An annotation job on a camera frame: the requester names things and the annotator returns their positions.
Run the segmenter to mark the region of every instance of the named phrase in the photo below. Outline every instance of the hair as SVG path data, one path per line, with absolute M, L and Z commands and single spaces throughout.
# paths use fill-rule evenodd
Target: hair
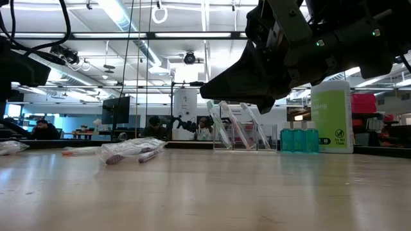
M 36 122 L 36 124 L 39 124 L 39 123 L 48 124 L 48 122 L 47 122 L 45 119 L 39 119 L 39 120 Z
M 210 123 L 210 117 L 209 117 L 209 116 L 205 116 L 205 117 L 201 118 L 200 121 L 201 121 L 202 119 L 205 119 L 205 121 L 204 121 L 205 127 L 209 127 L 210 124 L 211 124 L 211 123 Z
M 160 119 L 158 116 L 153 116 L 151 117 L 148 122 L 152 125 L 152 126 L 157 126 L 160 123 Z

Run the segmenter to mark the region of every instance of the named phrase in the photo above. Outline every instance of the bag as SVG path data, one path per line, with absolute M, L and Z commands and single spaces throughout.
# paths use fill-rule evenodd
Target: bag
M 97 149 L 100 147 L 84 147 L 84 148 L 64 148 L 65 151 L 62 152 L 62 155 L 87 155 L 95 154 Z
M 29 146 L 17 141 L 0 142 L 0 156 L 1 155 L 15 155 L 19 151 L 27 149 Z
M 103 144 L 96 150 L 96 155 L 105 164 L 117 164 L 125 157 L 137 157 L 140 162 L 139 154 L 145 153 L 141 161 L 146 162 L 162 151 L 166 144 L 167 142 L 152 137 L 130 139 L 120 143 Z

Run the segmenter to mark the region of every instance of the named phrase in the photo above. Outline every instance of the monitor screen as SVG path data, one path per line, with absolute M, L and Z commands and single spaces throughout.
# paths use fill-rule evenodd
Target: monitor screen
M 128 123 L 130 114 L 130 97 L 122 97 L 120 98 L 120 101 L 118 98 L 103 101 L 101 123 L 112 124 L 114 113 L 116 113 L 117 124 Z

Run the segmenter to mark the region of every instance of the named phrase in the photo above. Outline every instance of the man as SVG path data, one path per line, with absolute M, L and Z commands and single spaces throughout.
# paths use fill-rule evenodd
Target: man
M 160 119 L 158 116 L 151 117 L 148 122 L 150 126 L 147 126 L 142 133 L 144 137 L 155 137 L 157 139 L 164 139 L 167 135 L 167 129 L 160 126 Z
M 37 140 L 58 140 L 60 139 L 60 133 L 56 127 L 51 123 L 47 123 L 46 120 L 41 119 L 36 122 L 36 127 L 31 132 L 31 138 Z

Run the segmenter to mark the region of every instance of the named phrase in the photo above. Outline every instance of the desk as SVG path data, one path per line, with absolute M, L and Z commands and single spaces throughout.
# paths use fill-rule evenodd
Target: desk
M 100 132 L 71 132 L 74 139 L 82 139 L 82 135 L 84 135 L 84 139 L 91 140 L 93 135 L 110 135 L 109 131 L 100 131 Z
M 61 152 L 0 157 L 2 231 L 411 227 L 411 162 L 402 158 L 166 150 L 105 166 Z

